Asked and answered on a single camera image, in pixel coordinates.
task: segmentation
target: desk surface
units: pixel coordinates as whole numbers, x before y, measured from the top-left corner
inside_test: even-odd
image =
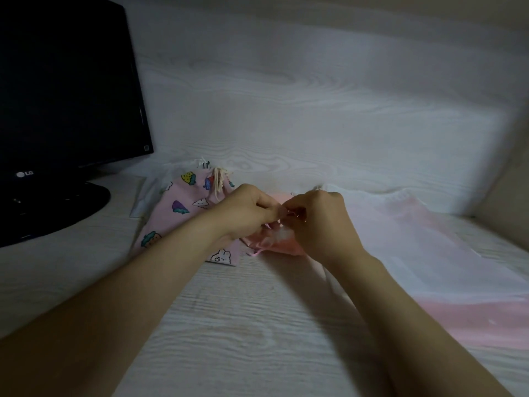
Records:
[[[0,249],[0,336],[121,265],[139,220],[141,178],[95,181],[112,192],[97,214]],[[477,252],[529,279],[529,253],[471,220],[440,216]],[[529,352],[471,352],[515,395],[529,395]],[[385,396],[389,380],[355,311],[314,268],[278,254],[238,267],[204,264],[175,300],[117,396]]]

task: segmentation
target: black monitor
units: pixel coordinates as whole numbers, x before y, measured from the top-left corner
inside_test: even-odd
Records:
[[[153,152],[122,6],[41,0],[0,11],[0,246],[69,226],[108,190],[87,168]]]

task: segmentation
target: white plastic bag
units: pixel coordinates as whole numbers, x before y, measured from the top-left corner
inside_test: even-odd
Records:
[[[209,161],[200,158],[165,163],[153,170],[149,177],[145,179],[145,182],[141,187],[140,193],[134,203],[134,207],[132,207],[130,217],[149,218],[156,203],[160,201],[163,191],[165,191],[168,186],[172,185],[173,179],[196,168],[208,168],[207,165],[211,167]]]
[[[480,257],[408,191],[370,194],[330,184],[322,189],[343,195],[366,250],[413,298],[461,304],[517,301],[529,294],[523,278]]]

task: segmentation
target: drawstring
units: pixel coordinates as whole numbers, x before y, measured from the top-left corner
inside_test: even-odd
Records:
[[[222,187],[223,187],[224,176],[226,176],[227,178],[228,175],[230,174],[231,173],[228,170],[222,167],[215,167],[213,169],[213,177],[215,177],[215,184],[213,185],[213,189],[214,189],[215,198],[217,199],[217,201],[218,201],[217,194],[222,190]]]

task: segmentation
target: monitor stand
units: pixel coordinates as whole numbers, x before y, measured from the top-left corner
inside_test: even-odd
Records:
[[[2,223],[0,247],[59,231],[91,216],[109,202],[110,191],[85,182],[33,184],[8,191],[1,199],[7,221]]]

